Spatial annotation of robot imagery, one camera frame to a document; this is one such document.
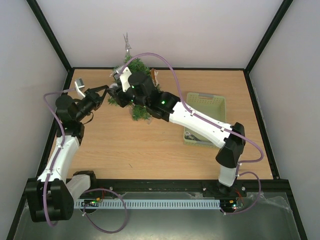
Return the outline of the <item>clear plastic battery box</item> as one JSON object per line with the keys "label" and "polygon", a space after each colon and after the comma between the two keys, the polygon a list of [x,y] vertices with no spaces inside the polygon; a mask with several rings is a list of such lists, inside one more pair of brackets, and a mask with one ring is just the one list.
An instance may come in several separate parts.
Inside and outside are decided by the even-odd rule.
{"label": "clear plastic battery box", "polygon": [[153,118],[150,117],[146,122],[147,122],[148,125],[150,125],[152,123],[152,121],[153,121]]}

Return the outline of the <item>silver star ornament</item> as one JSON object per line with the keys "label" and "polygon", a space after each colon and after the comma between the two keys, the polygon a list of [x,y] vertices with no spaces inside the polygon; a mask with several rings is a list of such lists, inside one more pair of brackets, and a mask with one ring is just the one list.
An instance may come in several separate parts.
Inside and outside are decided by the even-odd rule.
{"label": "silver star ornament", "polygon": [[128,37],[128,33],[123,35],[124,41],[125,41],[125,57],[130,56],[131,55],[131,45],[129,43],[129,37]]}

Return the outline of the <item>green perforated plastic basket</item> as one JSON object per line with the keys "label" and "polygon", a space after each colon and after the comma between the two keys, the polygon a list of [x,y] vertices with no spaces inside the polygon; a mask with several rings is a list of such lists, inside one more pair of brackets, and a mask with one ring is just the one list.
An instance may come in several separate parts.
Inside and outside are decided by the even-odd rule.
{"label": "green perforated plastic basket", "polygon": [[[189,92],[185,101],[190,107],[202,112],[203,114],[217,120],[218,122],[226,122],[226,100],[223,96],[208,93]],[[186,140],[185,131],[189,131],[198,141]],[[183,143],[185,145],[214,148],[217,147],[202,135],[196,133],[189,128],[184,128]]]}

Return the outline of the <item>silver glitter ball ornament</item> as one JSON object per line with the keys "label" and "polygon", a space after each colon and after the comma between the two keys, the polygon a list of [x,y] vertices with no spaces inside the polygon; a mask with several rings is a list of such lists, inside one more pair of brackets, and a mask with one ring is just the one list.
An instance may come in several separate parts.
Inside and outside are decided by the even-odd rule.
{"label": "silver glitter ball ornament", "polygon": [[116,91],[120,86],[117,84],[117,83],[112,83],[110,86],[109,86],[109,90],[111,91]]}

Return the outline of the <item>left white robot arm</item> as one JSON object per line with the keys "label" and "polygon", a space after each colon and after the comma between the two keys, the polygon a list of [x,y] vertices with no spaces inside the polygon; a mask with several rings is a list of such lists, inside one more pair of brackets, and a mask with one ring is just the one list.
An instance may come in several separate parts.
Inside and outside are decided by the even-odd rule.
{"label": "left white robot arm", "polygon": [[91,170],[80,171],[70,181],[67,175],[72,160],[84,138],[82,120],[99,109],[107,95],[107,85],[75,91],[81,99],[72,98],[68,90],[60,92],[51,113],[57,122],[56,144],[48,163],[35,180],[25,187],[25,194],[33,222],[46,222],[54,227],[73,215],[75,201],[90,189],[95,179]]}

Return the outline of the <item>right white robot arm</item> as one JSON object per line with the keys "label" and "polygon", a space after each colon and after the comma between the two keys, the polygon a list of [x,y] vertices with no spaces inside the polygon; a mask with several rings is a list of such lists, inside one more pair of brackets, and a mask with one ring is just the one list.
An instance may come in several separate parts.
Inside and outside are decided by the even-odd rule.
{"label": "right white robot arm", "polygon": [[158,90],[152,78],[143,72],[132,73],[125,69],[122,73],[115,73],[114,78],[116,83],[107,91],[120,107],[129,104],[142,107],[153,118],[183,126],[218,147],[215,157],[220,165],[218,191],[224,196],[235,191],[237,166],[246,144],[242,124],[219,122],[197,111],[178,96]]}

